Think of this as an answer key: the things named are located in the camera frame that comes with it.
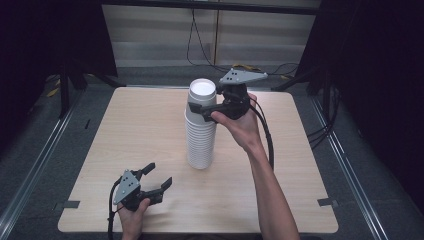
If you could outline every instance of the white paper cup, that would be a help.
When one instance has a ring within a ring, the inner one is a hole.
[[[205,169],[212,164],[215,145],[216,124],[205,122],[199,113],[193,113],[188,103],[210,106],[216,104],[216,87],[208,79],[196,79],[190,84],[187,105],[184,111],[186,123],[187,162],[196,169]]]

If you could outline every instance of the human arm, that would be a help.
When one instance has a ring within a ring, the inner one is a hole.
[[[120,209],[118,214],[122,224],[122,240],[137,240],[141,236],[143,216],[149,204],[150,199],[144,199],[135,212],[126,209],[121,203],[118,204],[118,209]]]
[[[237,120],[231,120],[220,112],[213,112],[211,117],[225,126],[247,153],[255,183],[259,226],[263,238],[299,239],[287,200],[269,165],[255,113],[249,110]]]

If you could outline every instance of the light wood tabletop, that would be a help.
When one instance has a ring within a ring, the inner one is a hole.
[[[292,96],[252,93],[265,113],[274,143],[275,174],[299,231],[336,232],[332,207],[321,207],[317,201],[328,196]],[[142,190],[156,189],[169,177],[173,184],[163,203],[146,211],[143,232],[260,232],[250,164],[226,128],[217,126],[210,167],[197,170],[187,163],[187,94],[188,89],[115,90],[69,197],[80,204],[64,209],[60,231],[106,232],[113,183],[125,169],[155,162],[156,168],[141,178]],[[122,231],[118,215],[113,230]]]

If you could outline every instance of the white wall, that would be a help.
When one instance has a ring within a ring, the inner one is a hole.
[[[231,0],[266,5],[318,7],[319,0]],[[186,60],[189,9],[103,6],[118,67],[181,66]],[[195,10],[207,57],[216,64],[299,62],[314,16]],[[193,29],[190,60],[204,60]]]

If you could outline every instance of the human hand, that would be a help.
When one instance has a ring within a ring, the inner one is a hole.
[[[257,97],[255,95],[249,93],[249,96],[256,101]],[[256,102],[253,100],[250,100],[250,104],[256,107]],[[258,119],[251,109],[237,120],[232,120],[223,113],[217,111],[212,112],[211,117],[225,126],[230,131],[231,135],[233,135],[238,145],[247,153],[256,147],[263,147],[259,135]]]
[[[143,199],[135,212],[126,209],[121,203],[118,204],[118,209],[120,209],[118,214],[122,224],[122,240],[137,240],[141,236],[143,215],[149,204],[149,198]]]

